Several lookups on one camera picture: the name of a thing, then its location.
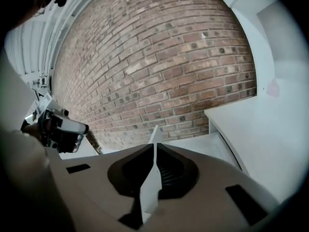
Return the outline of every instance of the pink spot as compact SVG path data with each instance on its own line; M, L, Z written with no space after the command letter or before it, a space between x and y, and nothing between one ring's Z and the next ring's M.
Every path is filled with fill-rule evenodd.
M279 97L280 87L275 78L267 85L267 94L272 97Z

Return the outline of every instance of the brick wall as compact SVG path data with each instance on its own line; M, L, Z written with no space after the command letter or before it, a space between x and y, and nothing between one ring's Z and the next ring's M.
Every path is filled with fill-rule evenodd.
M59 56L54 94L107 148L208 133L203 110L256 93L249 44L222 0L95 0Z

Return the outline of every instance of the black rectangular slot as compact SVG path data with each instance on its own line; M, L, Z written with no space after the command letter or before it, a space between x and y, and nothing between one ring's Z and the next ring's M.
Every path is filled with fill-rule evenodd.
M69 174L75 173L75 172L79 172L79 171L83 171L85 169L90 168L90 166L88 164L82 164L82 165L77 165L77 166L73 166L73 167L69 167L67 168Z
M250 226L267 216L266 211L240 186L225 188Z

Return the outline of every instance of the white shelf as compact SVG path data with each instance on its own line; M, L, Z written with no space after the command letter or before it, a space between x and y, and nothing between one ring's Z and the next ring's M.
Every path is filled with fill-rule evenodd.
M233 166L239 168L239 165L233 156L231 149L228 147L218 132L199 137L163 142L163 144L188 149L211 157L216 157L227 161Z
M274 97L253 97L205 110L243 171L279 202L297 190L309 164L309 113L304 103L284 104Z

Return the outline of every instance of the white wall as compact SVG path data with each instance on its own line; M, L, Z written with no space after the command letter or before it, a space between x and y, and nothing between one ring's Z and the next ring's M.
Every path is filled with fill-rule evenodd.
M272 51L275 77L309 83L308 45L289 11L277 1L258 17Z
M271 48L258 13L275 1L236 0L231 7L250 44L256 70L258 96L266 95L267 86L275 77Z

